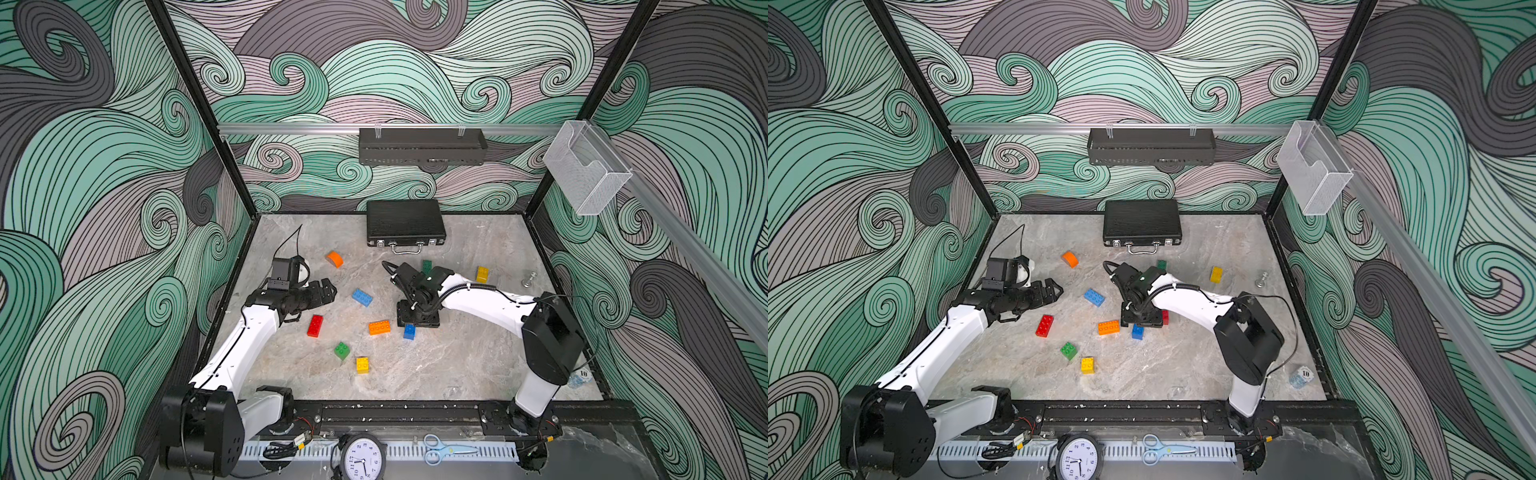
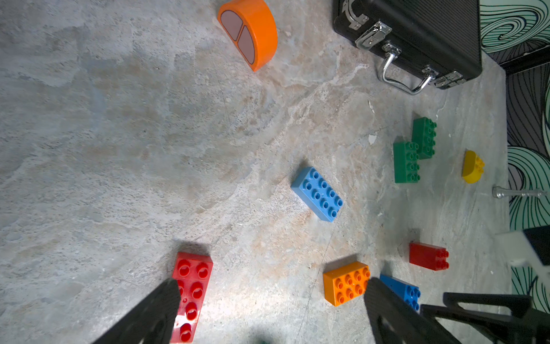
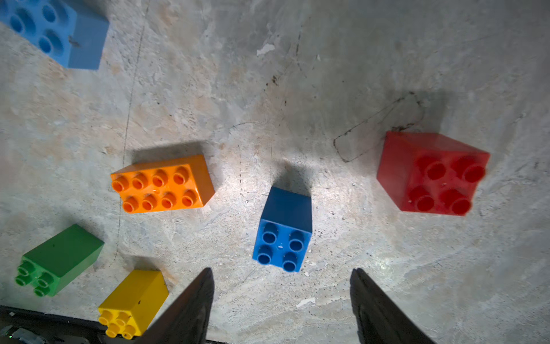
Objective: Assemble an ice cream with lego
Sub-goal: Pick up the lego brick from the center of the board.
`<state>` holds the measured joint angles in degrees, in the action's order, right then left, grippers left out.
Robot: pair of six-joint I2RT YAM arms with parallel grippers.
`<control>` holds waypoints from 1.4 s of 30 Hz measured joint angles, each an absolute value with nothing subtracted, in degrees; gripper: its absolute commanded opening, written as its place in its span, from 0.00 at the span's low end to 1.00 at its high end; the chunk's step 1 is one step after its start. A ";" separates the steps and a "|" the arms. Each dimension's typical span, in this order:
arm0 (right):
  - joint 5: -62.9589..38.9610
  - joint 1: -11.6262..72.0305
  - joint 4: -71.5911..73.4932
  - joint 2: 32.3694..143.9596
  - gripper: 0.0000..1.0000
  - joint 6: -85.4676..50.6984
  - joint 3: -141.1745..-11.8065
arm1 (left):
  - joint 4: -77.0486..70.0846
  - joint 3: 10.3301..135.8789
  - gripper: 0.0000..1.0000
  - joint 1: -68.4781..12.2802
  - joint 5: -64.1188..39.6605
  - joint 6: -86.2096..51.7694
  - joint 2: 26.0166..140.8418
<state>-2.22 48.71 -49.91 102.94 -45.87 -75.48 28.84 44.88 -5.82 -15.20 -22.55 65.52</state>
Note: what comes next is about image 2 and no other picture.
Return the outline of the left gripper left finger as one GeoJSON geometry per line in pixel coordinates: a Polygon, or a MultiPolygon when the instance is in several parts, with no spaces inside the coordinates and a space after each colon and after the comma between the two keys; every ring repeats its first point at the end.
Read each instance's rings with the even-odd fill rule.
{"type": "Polygon", "coordinates": [[[96,343],[169,343],[180,304],[175,279],[162,282],[96,343]]]}

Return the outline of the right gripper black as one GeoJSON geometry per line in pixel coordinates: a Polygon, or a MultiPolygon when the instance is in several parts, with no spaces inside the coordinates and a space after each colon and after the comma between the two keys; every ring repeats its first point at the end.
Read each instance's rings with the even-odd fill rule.
{"type": "Polygon", "coordinates": [[[528,295],[445,292],[444,306],[421,305],[429,320],[452,320],[470,325],[493,343],[548,343],[549,314],[532,307],[528,295]],[[509,315],[467,310],[461,304],[493,305],[510,309],[509,315]]]}

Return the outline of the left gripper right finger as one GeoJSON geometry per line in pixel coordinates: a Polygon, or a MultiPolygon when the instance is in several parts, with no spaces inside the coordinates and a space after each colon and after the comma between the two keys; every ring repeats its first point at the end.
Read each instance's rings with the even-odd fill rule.
{"type": "Polygon", "coordinates": [[[371,278],[365,306],[376,343],[457,343],[445,328],[415,312],[378,278],[371,278]]]}

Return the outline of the blue square lego brick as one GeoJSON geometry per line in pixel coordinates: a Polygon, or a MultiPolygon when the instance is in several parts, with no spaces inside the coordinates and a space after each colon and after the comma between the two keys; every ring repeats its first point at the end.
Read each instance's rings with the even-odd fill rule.
{"type": "Polygon", "coordinates": [[[407,305],[409,305],[415,312],[419,312],[420,304],[419,298],[421,297],[421,291],[419,287],[411,285],[408,282],[402,281],[395,277],[381,275],[380,280],[388,286],[396,295],[398,295],[407,305]]]}

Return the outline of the orange lego brick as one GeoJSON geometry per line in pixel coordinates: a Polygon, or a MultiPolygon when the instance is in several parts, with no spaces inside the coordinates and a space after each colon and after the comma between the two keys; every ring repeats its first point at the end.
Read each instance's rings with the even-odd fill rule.
{"type": "Polygon", "coordinates": [[[338,307],[365,294],[371,278],[370,268],[353,262],[323,274],[325,299],[338,307]]]}

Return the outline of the red square lego brick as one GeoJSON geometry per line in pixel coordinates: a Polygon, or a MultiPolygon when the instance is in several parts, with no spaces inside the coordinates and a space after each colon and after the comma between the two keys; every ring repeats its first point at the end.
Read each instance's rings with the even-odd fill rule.
{"type": "Polygon", "coordinates": [[[409,263],[433,271],[441,271],[450,267],[447,259],[449,252],[444,247],[437,247],[420,242],[409,244],[409,263]]]}

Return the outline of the green long lego brick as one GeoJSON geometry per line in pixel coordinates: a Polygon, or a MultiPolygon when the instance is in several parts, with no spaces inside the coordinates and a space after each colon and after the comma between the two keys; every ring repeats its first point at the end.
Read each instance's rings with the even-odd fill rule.
{"type": "Polygon", "coordinates": [[[427,117],[417,118],[413,122],[412,142],[418,144],[419,159],[431,159],[435,154],[437,124],[427,117]]]}
{"type": "Polygon", "coordinates": [[[393,144],[395,183],[418,183],[421,180],[418,149],[419,145],[412,141],[393,144]]]}

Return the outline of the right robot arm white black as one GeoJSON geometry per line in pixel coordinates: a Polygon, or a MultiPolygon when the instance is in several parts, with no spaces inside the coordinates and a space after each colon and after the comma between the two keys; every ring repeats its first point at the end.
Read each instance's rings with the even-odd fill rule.
{"type": "MultiPolygon", "coordinates": [[[[549,227],[541,226],[496,235],[513,267],[528,265],[549,282],[549,227]]],[[[526,295],[467,294],[446,292],[444,306],[422,305],[421,315],[433,322],[447,319],[470,325],[493,343],[548,343],[549,314],[533,306],[526,295]],[[505,307],[509,315],[467,310],[462,304],[505,307]]]]}

